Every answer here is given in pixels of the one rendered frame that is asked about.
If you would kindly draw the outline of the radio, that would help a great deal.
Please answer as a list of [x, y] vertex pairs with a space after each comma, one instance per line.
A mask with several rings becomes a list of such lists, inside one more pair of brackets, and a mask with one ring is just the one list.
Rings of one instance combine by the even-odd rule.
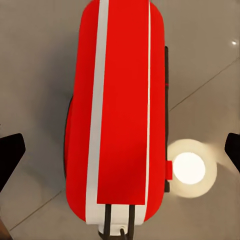
[[150, 0], [83, 11], [63, 166], [72, 211], [102, 240], [133, 240], [170, 191], [169, 48]]

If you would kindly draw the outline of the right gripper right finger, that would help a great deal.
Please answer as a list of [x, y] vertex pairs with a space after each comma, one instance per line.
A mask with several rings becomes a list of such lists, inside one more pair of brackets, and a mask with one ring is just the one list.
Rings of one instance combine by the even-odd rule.
[[224, 149], [233, 164], [240, 172], [240, 135], [229, 133]]

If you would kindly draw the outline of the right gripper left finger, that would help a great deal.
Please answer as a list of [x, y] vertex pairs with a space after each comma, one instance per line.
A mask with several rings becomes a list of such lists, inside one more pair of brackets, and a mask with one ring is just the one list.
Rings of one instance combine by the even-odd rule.
[[21, 133], [0, 138], [0, 192], [26, 151]]

